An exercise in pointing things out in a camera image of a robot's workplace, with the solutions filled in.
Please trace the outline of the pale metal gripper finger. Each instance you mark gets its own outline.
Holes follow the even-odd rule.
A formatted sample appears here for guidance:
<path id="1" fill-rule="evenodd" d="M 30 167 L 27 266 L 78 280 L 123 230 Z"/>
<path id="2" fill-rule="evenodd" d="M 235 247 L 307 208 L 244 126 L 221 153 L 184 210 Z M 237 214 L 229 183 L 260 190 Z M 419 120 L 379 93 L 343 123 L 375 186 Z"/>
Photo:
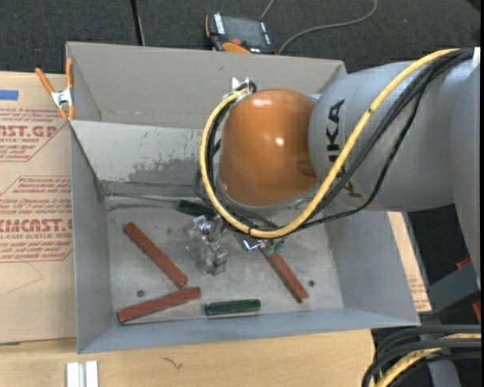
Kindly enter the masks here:
<path id="1" fill-rule="evenodd" d="M 204 269 L 212 276 L 217 276 L 225 270 L 229 256 L 229 251 L 221 242 L 223 227 L 209 223 L 205 227 L 204 235 Z"/>
<path id="2" fill-rule="evenodd" d="M 193 218 L 191 223 L 185 228 L 188 239 L 186 250 L 196 265 L 205 265 L 207 263 L 209 255 L 207 236 L 209 232 L 207 219 L 204 215 Z"/>

